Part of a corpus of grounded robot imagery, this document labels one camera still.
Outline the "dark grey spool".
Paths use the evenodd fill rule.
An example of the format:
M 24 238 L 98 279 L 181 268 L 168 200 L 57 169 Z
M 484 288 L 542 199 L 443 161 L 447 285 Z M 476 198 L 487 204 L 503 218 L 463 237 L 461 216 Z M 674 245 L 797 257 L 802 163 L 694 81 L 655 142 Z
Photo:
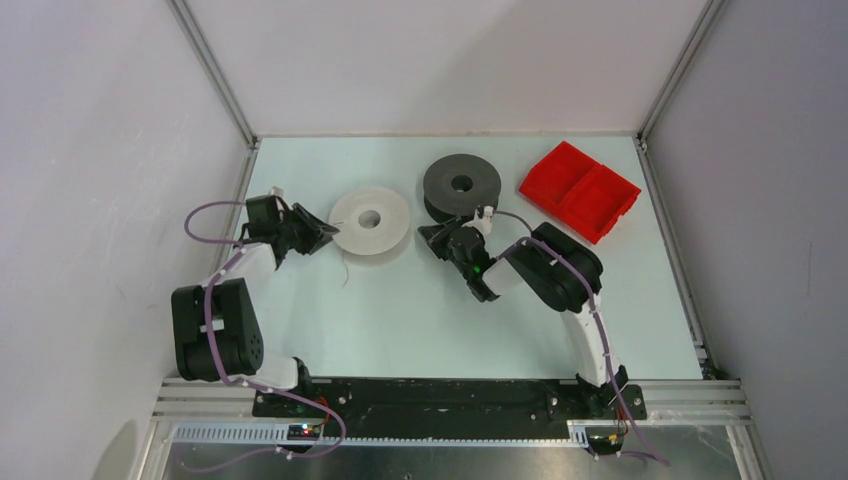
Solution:
M 470 219 L 478 207 L 497 208 L 502 180 L 487 160 L 457 153 L 432 163 L 423 175 L 423 199 L 436 222 L 460 216 Z

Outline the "white translucent spool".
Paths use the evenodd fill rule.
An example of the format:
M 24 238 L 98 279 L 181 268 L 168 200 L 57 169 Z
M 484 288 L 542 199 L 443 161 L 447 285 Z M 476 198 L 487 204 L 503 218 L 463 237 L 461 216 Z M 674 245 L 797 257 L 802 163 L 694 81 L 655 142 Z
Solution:
M 411 241 L 407 201 L 381 186 L 359 188 L 341 197 L 330 210 L 328 223 L 339 230 L 333 242 L 344 260 L 357 266 L 393 262 Z

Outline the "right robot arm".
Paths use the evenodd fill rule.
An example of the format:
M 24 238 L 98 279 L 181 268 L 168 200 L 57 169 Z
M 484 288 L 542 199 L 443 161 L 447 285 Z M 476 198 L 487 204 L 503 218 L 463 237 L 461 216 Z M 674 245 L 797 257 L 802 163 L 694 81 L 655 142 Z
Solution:
M 564 321 L 577 354 L 576 380 L 585 411 L 606 418 L 620 407 L 629 377 L 601 316 L 603 265 L 590 249 L 547 222 L 498 256 L 487 251 L 484 234 L 460 218 L 421 226 L 418 233 L 438 259 L 457 269 L 480 302 L 528 286 Z

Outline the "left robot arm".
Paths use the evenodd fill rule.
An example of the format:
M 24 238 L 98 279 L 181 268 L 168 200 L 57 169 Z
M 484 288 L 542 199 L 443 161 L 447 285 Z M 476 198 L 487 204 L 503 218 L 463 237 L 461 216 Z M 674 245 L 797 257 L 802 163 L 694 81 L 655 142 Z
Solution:
M 290 252 L 312 255 L 338 234 L 300 204 L 271 193 L 241 202 L 247 221 L 235 240 L 222 240 L 232 254 L 208 279 L 171 295 L 177 371 L 186 381 L 278 391 L 277 402 L 292 416 L 316 403 L 315 388 L 301 380 L 296 357 L 269 353 L 254 305 Z

